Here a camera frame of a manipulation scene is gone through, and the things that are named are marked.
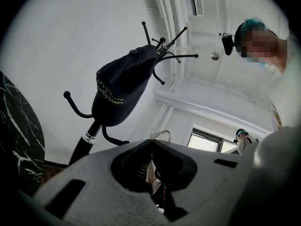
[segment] window frame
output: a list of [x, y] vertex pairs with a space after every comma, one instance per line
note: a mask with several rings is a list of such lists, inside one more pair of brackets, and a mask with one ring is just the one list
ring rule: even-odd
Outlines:
[[229, 141], [229, 140], [226, 140], [224, 138], [221, 138], [221, 137], [217, 137], [215, 135], [212, 135], [212, 134], [209, 134], [207, 132], [204, 132], [204, 131], [201, 131], [201, 130], [198, 130], [198, 129], [195, 129], [193, 128], [192, 129], [192, 132], [191, 132], [191, 135], [189, 137], [189, 140], [188, 140], [188, 143], [187, 143], [187, 147], [189, 145], [189, 142], [191, 140], [191, 137], [192, 136], [196, 136], [196, 137], [200, 137], [202, 139], [205, 139], [205, 140], [208, 140], [208, 141], [212, 141], [212, 142], [215, 142], [217, 143], [217, 148], [216, 148], [216, 152], [219, 152], [219, 153], [222, 153], [222, 146], [223, 146], [223, 143], [224, 142], [228, 142], [228, 143], [231, 143], [233, 145], [237, 145], [236, 143], [232, 142], [232, 141]]

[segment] dark blue cap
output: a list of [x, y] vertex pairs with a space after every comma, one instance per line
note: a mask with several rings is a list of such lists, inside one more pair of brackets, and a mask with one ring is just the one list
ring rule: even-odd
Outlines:
[[92, 105], [96, 121], [116, 126], [130, 115], [152, 75], [156, 52], [156, 46], [146, 45], [97, 71], [97, 93]]

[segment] air vent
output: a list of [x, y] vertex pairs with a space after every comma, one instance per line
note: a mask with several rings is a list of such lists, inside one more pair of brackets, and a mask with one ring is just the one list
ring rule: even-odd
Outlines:
[[194, 8], [197, 16], [204, 16], [202, 0], [194, 0]]

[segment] black marble surface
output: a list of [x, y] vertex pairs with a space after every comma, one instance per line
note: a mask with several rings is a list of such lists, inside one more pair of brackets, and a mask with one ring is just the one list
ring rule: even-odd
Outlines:
[[45, 144], [39, 120], [14, 84], [0, 72], [0, 153], [8, 159], [16, 186], [32, 196], [44, 165]]

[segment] black metal hook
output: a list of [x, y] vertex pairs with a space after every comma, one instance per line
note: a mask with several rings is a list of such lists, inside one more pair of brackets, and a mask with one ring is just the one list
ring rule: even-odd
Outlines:
[[[175, 54], [174, 53], [172, 53], [172, 52], [169, 52], [169, 51], [167, 51], [165, 54], [170, 54], [170, 55], [173, 55], [173, 56], [175, 56]], [[178, 63], [180, 63], [181, 61], [180, 61], [180, 59], [178, 59], [177, 57], [175, 57], [175, 59], [178, 61]]]
[[165, 85], [165, 82], [164, 82], [163, 80], [161, 80], [161, 79], [156, 75], [155, 68], [154, 68], [154, 70], [152, 71], [152, 74], [153, 74], [153, 76], [161, 83], [161, 85]]
[[142, 25], [143, 25], [143, 28], [144, 28], [144, 31], [145, 31], [147, 43], [150, 45], [151, 44], [151, 40], [150, 40], [150, 37], [149, 37], [149, 33], [147, 32], [147, 28], [146, 28], [146, 25], [145, 25], [144, 21], [142, 22]]
[[162, 59], [160, 59], [157, 63], [160, 63], [163, 60], [169, 59], [169, 58], [185, 58], [185, 57], [195, 57], [198, 58], [198, 54], [194, 54], [194, 55], [175, 55], [175, 56], [167, 56], [164, 57]]
[[104, 137], [107, 141], [109, 141], [109, 142], [111, 142], [111, 143], [113, 143], [113, 144], [115, 144], [115, 145], [123, 145], [123, 144], [130, 143], [129, 141], [120, 141], [120, 140], [118, 140], [118, 139], [109, 137], [109, 136], [108, 136], [108, 133], [107, 133], [107, 127], [106, 127], [106, 126], [103, 126], [103, 137]]
[[75, 105], [74, 101], [71, 98], [71, 94], [69, 91], [65, 91], [64, 92], [64, 97], [68, 100], [69, 104], [71, 105], [72, 109], [74, 110], [74, 112], [79, 115], [82, 118], [92, 118], [92, 115], [86, 115], [83, 114], [82, 112], [79, 111], [79, 109], [77, 108], [77, 106]]
[[156, 39], [151, 39], [151, 41], [155, 41], [157, 43], [160, 43], [160, 41], [156, 40]]
[[160, 46], [161, 46], [162, 44], [164, 44], [165, 42], [166, 42], [166, 39], [162, 37], [162, 38], [160, 39], [159, 43], [158, 43], [157, 46], [156, 46], [157, 49], [160, 48]]
[[181, 36], [182, 33], [187, 30], [187, 27], [184, 27], [183, 30], [167, 45], [165, 45], [162, 49], [157, 51], [157, 59], [161, 59], [165, 53], [175, 44], [175, 41]]

